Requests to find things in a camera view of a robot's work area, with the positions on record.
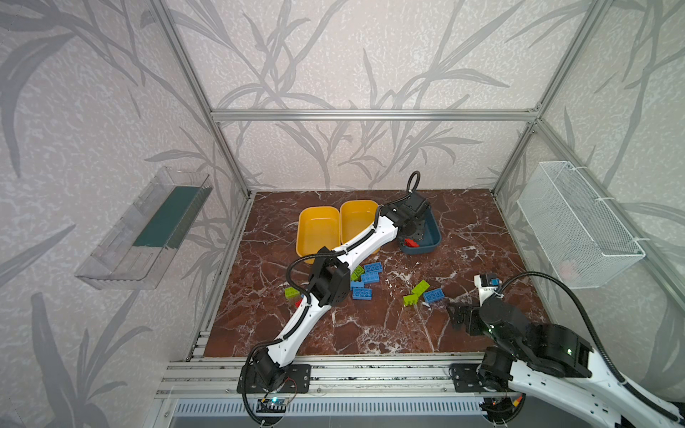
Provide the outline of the aluminium front rail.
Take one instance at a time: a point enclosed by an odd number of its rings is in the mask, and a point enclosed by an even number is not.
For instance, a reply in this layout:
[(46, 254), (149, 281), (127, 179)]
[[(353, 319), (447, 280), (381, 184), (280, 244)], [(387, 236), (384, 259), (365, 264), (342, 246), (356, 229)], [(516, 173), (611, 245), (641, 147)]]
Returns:
[[(298, 398), (333, 397), (498, 397), (499, 392), (455, 392), (449, 367), (481, 363), (483, 353), (342, 355), (299, 357), (311, 365), (310, 390)], [(200, 358), (170, 363), (156, 390), (158, 399), (237, 398), (244, 358)]]

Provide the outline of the clear plastic wall shelf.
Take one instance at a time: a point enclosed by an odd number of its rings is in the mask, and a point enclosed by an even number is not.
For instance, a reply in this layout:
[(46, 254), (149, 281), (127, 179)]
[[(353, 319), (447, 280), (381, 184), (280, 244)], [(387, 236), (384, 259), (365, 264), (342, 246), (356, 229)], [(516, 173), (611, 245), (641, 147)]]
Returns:
[(160, 168), (75, 276), (96, 290), (154, 290), (209, 199), (210, 174)]

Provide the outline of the blue lego top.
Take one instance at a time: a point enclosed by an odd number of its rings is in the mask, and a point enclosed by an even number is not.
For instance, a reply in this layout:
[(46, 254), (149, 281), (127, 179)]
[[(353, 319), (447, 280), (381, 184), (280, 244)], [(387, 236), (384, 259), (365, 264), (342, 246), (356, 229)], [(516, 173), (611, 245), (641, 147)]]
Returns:
[(382, 273), (384, 271), (381, 262), (369, 263), (363, 267), (366, 273)]

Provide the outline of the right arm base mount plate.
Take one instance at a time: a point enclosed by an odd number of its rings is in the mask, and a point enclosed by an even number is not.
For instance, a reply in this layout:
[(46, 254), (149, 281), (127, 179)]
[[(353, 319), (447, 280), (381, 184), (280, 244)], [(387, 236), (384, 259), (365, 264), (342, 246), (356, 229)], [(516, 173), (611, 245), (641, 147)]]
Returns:
[(479, 363), (454, 363), (448, 370), (455, 392), (506, 392), (506, 389), (497, 382), (486, 383), (479, 376)]

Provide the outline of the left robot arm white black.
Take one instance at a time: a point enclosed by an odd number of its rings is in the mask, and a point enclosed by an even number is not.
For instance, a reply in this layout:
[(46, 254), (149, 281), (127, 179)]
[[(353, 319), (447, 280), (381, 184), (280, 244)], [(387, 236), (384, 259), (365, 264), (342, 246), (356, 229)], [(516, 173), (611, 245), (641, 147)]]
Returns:
[(272, 341), (253, 346), (244, 364), (239, 392), (248, 393), (254, 374), (257, 390), (274, 392), (286, 383), (286, 369), (301, 345), (328, 310), (340, 305), (351, 292), (351, 273), (383, 245), (394, 241), (418, 223), (430, 209), (429, 201), (417, 191), (376, 209), (371, 224), (348, 242), (330, 250), (326, 247), (303, 256), (286, 269), (287, 283), (301, 294), (301, 304)]

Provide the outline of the yellow plastic bin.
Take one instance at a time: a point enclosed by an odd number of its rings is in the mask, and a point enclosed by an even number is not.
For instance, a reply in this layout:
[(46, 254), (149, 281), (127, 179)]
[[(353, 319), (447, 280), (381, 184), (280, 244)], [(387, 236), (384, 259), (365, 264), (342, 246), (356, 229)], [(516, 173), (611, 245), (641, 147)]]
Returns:
[(340, 212), (332, 206), (310, 207), (300, 213), (296, 252), (300, 257), (317, 253), (322, 247), (330, 250), (340, 241)]
[(347, 201), (340, 208), (340, 240), (347, 243), (373, 224), (378, 203), (371, 200)]

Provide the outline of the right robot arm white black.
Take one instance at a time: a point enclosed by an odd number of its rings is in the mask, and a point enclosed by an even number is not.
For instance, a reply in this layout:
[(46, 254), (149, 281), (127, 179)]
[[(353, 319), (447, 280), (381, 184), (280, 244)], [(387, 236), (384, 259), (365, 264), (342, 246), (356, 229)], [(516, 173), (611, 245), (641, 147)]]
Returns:
[(447, 306), (451, 322), (469, 335), (493, 341), (472, 369), (450, 368), (457, 392), (490, 392), (481, 409), (494, 426), (506, 426), (528, 398), (578, 417), (592, 427), (682, 427), (681, 407), (620, 380), (599, 351), (572, 330), (535, 324), (518, 308), (489, 297), (477, 305)]

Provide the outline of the dark teal plastic bin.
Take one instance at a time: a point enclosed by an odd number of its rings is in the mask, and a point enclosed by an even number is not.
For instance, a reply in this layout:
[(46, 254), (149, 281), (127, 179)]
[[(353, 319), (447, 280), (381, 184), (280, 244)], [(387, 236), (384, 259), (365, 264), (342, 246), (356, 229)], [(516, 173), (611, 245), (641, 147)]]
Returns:
[(442, 242), (442, 234), (435, 215), (433, 215), (433, 210), (431, 208), (427, 209), (420, 219), (414, 221), (424, 221), (426, 223), (424, 238), (421, 241), (416, 241), (419, 244), (419, 248), (407, 247), (404, 244), (403, 230), (401, 230), (397, 238), (401, 251), (408, 255), (432, 253)]

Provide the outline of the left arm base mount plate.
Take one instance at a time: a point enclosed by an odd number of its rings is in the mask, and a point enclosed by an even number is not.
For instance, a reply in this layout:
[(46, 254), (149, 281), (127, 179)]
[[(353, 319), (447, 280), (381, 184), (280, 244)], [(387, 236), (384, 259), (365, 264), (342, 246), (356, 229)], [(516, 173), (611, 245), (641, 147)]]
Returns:
[(255, 365), (243, 366), (237, 384), (239, 394), (267, 392), (307, 393), (310, 390), (311, 365), (279, 368), (264, 379)]

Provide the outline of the green lego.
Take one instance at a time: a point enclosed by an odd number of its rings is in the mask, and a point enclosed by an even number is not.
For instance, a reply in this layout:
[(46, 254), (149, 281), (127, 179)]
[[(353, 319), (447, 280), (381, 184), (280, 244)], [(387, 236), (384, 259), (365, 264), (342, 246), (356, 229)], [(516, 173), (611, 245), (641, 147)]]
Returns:
[(356, 269), (351, 272), (351, 281), (360, 282), (361, 277), (365, 274), (365, 269), (362, 266), (356, 267)]
[(301, 296), (301, 293), (298, 290), (296, 290), (294, 287), (285, 288), (284, 294), (285, 294), (285, 298), (287, 298), (289, 300)]
[(417, 294), (409, 294), (402, 297), (403, 306), (410, 307), (417, 305), (419, 302), (419, 296)]
[(426, 280), (421, 280), (413, 289), (412, 293), (418, 297), (430, 289), (431, 285)]

